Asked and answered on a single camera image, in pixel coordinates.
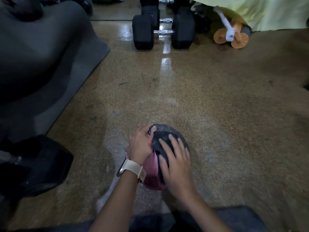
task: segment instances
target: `smartwatch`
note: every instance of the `smartwatch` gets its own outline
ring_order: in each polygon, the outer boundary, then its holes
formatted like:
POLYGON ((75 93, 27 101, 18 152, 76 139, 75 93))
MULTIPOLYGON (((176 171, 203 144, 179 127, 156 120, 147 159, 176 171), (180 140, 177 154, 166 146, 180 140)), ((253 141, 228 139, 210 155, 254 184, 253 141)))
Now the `smartwatch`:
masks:
POLYGON ((145 177, 146 177, 146 172, 143 169, 143 166, 135 163, 132 160, 129 160, 128 158, 125 158, 122 166, 120 167, 120 169, 118 170, 116 174, 117 177, 120 177, 125 170, 130 170, 131 172, 134 172, 137 175, 137 179, 141 180, 141 182, 144 182, 145 177))

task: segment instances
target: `forearm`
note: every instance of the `forearm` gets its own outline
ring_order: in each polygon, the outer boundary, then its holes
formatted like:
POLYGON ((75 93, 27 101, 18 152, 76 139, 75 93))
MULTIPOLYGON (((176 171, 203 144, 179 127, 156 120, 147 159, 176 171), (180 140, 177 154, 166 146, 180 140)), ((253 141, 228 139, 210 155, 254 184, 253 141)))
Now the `forearm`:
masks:
POLYGON ((198 193, 190 197, 185 205, 203 232, 232 232, 198 193))
POLYGON ((127 232, 137 184, 136 174, 129 170, 124 171, 89 231, 127 232))

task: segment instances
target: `chrome dumbbell handle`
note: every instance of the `chrome dumbbell handle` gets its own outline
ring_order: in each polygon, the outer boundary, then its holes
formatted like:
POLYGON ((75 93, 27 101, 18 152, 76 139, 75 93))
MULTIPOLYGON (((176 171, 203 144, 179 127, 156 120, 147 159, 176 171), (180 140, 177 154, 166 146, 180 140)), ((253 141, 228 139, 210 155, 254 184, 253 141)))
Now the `chrome dumbbell handle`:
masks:
POLYGON ((174 32, 174 30, 154 30, 154 34, 158 35, 172 35, 174 32))
POLYGON ((160 23, 172 23, 173 19, 160 19, 160 23))
POLYGON ((174 3, 174 0, 159 0, 159 3, 169 4, 169 3, 174 3))

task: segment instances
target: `watch face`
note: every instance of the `watch face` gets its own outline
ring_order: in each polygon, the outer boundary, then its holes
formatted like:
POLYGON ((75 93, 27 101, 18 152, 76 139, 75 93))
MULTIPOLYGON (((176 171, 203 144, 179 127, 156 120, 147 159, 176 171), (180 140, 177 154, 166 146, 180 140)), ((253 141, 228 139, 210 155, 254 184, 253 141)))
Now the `watch face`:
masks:
POLYGON ((125 160, 122 162, 122 164, 121 164, 121 166, 120 166, 120 168, 119 168, 119 170, 116 174, 117 177, 120 177, 121 174, 123 173, 123 171, 121 171, 121 170, 122 170, 123 164, 125 163, 126 159, 127 159, 127 157, 125 157, 125 160))

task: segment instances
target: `beige watch strap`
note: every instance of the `beige watch strap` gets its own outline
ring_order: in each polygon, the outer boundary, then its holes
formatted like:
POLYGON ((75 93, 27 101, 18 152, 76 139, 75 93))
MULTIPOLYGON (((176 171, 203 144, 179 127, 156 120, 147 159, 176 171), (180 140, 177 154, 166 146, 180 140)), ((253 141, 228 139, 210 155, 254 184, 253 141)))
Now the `beige watch strap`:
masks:
POLYGON ((121 172, 123 173, 123 171, 125 170, 130 170, 134 172, 137 175, 137 178, 141 179, 141 181, 144 182, 145 177, 146 177, 146 172, 143 169, 143 166, 135 163, 132 160, 126 159, 122 165, 121 172))

